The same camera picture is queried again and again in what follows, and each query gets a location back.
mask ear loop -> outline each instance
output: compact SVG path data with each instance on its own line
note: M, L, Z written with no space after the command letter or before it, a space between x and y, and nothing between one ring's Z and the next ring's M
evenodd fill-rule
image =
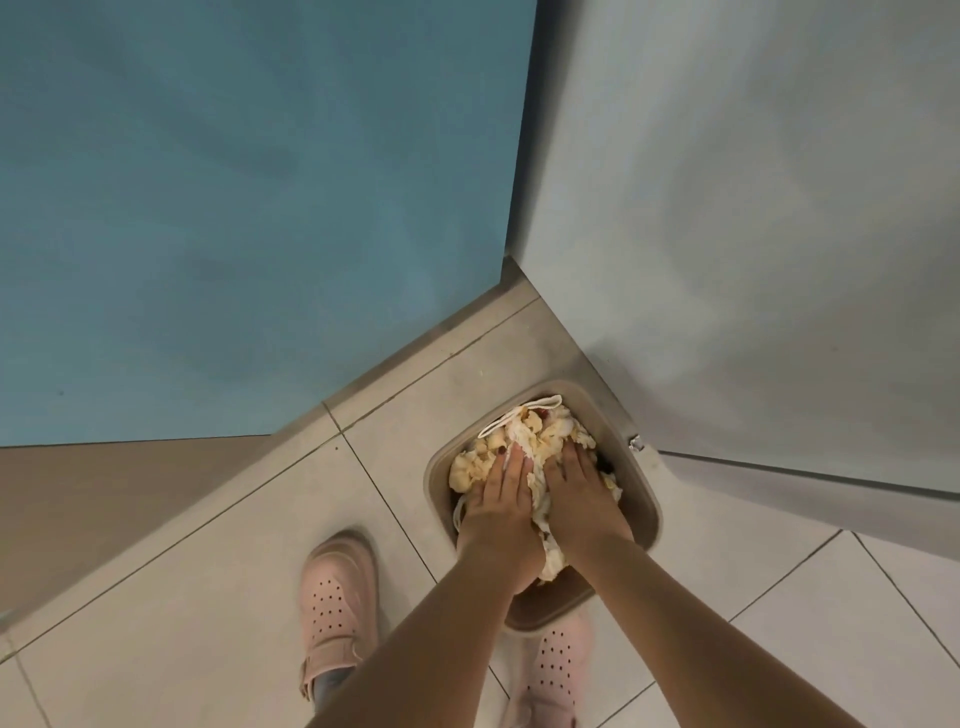
M519 413L519 411L523 407L526 407L527 409L556 409L563 403L564 403L563 397L561 397L560 395L553 395L552 397L544 397L539 400L533 400L533 401L525 402L524 404L518 404L516 407L508 411L506 414L496 418L493 422L491 422L489 425L487 425L482 430L480 430L480 434L477 435L477 438L487 437L487 435L489 435L491 432L508 423L510 420L516 417L516 415Z

blue partition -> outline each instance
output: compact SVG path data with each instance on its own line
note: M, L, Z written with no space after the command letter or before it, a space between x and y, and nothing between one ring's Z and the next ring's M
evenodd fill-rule
M4 3L0 446L271 432L493 286L534 9Z

hand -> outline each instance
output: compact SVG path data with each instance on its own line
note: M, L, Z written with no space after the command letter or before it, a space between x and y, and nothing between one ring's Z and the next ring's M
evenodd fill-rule
M486 483L474 483L467 501L467 514L460 526L457 556L477 568L493 569L519 594L543 569L543 543L530 521L533 494L527 474L533 461L514 443L504 471L506 453L493 461Z
M543 475L550 532L574 569L583 572L592 547L606 538L633 542L630 525L583 448L567 440L560 455L543 464Z

white wall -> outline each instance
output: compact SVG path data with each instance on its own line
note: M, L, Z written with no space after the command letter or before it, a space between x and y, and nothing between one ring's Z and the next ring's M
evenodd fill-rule
M960 3L572 16L515 255L645 439L960 492Z

sock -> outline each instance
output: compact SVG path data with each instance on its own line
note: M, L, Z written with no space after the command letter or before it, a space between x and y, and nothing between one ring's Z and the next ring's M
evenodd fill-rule
M313 692L314 712L320 711L333 692L340 687L344 680L353 674L354 670L356 670L356 667L337 667L336 669L322 672L313 679L310 690Z

